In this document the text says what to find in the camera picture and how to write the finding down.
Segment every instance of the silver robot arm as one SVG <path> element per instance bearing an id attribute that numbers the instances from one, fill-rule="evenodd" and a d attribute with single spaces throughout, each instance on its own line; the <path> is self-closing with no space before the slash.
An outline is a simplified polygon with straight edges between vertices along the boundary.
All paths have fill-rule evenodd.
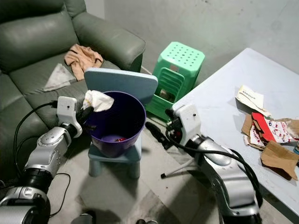
<path id="1" fill-rule="evenodd" d="M 200 119 L 194 105 L 185 105 L 172 115 L 168 123 L 170 137 L 182 146 L 201 151 L 220 151 L 233 154 L 200 133 Z M 188 152 L 212 184 L 219 210 L 225 223 L 261 224 L 254 187 L 244 166 L 221 154 Z"/>
<path id="2" fill-rule="evenodd" d="M 72 138 L 82 133 L 82 128 L 76 121 L 76 103 L 74 98 L 58 98 L 59 126 L 52 128 L 37 140 L 37 146 L 29 156 L 20 181 L 0 202 L 0 224 L 48 222 L 49 186 Z"/>

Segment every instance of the green leather sofa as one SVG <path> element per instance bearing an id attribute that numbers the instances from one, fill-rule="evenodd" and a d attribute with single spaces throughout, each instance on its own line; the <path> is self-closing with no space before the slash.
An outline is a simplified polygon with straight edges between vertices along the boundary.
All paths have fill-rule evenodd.
<path id="1" fill-rule="evenodd" d="M 13 138 L 20 120 L 33 108 L 75 97 L 82 105 L 85 81 L 43 92 L 57 63 L 73 44 L 89 46 L 105 59 L 102 67 L 140 71 L 145 42 L 134 34 L 86 12 L 84 0 L 0 0 L 0 179 L 16 177 Z M 21 126 L 18 143 L 57 125 L 56 109 L 32 114 Z M 24 143 L 24 166 L 36 139 Z"/>

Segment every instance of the purple plastic bin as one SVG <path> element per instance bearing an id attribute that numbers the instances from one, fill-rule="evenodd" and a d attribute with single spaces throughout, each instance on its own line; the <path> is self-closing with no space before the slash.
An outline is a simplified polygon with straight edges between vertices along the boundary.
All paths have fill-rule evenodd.
<path id="1" fill-rule="evenodd" d="M 107 111 L 94 112 L 86 121 L 96 126 L 90 132 L 93 144 L 107 157 L 115 158 L 134 145 L 146 121 L 146 112 L 138 99 L 120 91 L 104 92 L 114 99 Z"/>

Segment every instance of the table surface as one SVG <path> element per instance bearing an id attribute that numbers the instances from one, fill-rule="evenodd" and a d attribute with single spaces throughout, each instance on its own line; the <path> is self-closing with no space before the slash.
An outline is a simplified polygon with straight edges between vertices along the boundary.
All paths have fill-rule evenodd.
<path id="1" fill-rule="evenodd" d="M 259 182 L 299 216 L 299 183 L 263 167 L 261 152 L 244 144 L 241 128 L 251 111 L 235 99 L 243 84 L 264 95 L 264 108 L 274 119 L 298 118 L 299 75 L 249 48 L 176 102 L 173 109 L 195 104 L 202 134 L 238 151 Z"/>

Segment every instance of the gray floor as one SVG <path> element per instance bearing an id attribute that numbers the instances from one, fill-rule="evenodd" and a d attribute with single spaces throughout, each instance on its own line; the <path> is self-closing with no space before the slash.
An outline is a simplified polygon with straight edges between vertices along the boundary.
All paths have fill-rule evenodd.
<path id="1" fill-rule="evenodd" d="M 221 223 L 209 182 L 195 165 L 171 178 L 160 179 L 161 173 L 190 157 L 180 154 L 175 147 L 164 151 L 147 129 L 142 132 L 141 176 L 138 180 L 129 179 L 126 165 L 117 163 L 106 163 L 99 177 L 90 177 L 87 149 L 72 153 L 72 158 L 59 170 L 71 175 L 71 184 L 62 210 L 50 219 L 50 224 L 70 223 L 90 209 L 96 212 L 97 223 L 101 224 L 134 224 L 140 218 L 163 224 Z M 48 193 L 51 212 L 58 210 L 66 184 L 67 178 L 63 175 L 54 179 Z M 264 224 L 291 223 L 266 200 L 261 216 Z"/>

